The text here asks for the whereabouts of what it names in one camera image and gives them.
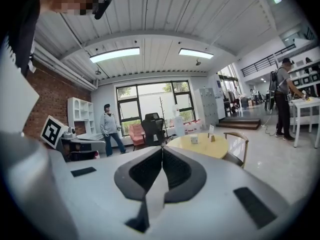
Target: white table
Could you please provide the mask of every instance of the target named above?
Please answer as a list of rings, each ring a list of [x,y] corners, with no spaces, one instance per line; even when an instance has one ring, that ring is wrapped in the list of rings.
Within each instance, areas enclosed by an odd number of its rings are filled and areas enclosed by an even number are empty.
[[[320,111],[320,98],[311,98],[311,100],[306,101],[302,99],[296,99],[292,101],[293,103],[293,133],[296,130],[295,134],[295,141],[294,141],[294,147],[296,148],[298,145],[299,140],[299,133],[300,133],[300,117],[301,117],[301,109],[304,108],[310,108],[310,124],[309,124],[309,133],[311,133],[312,129],[312,108],[313,107],[319,107]],[[320,136],[320,115],[318,119],[318,131],[316,134],[315,144],[314,148],[318,148],[319,144],[319,136]]]

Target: pink armchair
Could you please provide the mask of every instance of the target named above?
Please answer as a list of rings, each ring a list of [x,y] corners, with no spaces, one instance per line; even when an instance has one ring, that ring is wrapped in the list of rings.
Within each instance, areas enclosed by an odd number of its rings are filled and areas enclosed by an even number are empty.
[[[145,144],[145,138],[143,134],[144,129],[142,128],[141,123],[131,124],[129,126],[129,135],[134,145],[133,151],[135,151],[136,146]]]

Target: round table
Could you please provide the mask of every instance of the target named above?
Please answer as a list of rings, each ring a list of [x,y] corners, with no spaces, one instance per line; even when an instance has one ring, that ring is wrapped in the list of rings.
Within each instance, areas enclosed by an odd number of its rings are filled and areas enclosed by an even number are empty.
[[[171,140],[167,146],[200,153],[213,158],[222,159],[228,152],[228,141],[219,135],[214,135],[215,141],[210,142],[208,133],[198,133],[198,144],[192,144],[190,135]]]

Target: backpack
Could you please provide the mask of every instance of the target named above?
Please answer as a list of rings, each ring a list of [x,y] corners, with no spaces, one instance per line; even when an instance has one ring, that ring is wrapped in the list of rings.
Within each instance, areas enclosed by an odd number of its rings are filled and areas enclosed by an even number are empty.
[[[284,79],[281,83],[278,84],[277,74],[280,69],[283,69],[283,67],[279,67],[277,70],[270,72],[270,85],[269,85],[270,92],[275,92],[279,88],[279,86],[281,86],[285,82],[285,79]]]

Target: stairs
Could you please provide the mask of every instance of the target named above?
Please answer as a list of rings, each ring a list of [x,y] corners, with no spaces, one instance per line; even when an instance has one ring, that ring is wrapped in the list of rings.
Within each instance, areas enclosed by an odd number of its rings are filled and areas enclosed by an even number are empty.
[[[245,118],[224,118],[216,127],[233,128],[233,129],[245,129],[245,130],[257,130],[261,125],[260,119],[245,119]]]

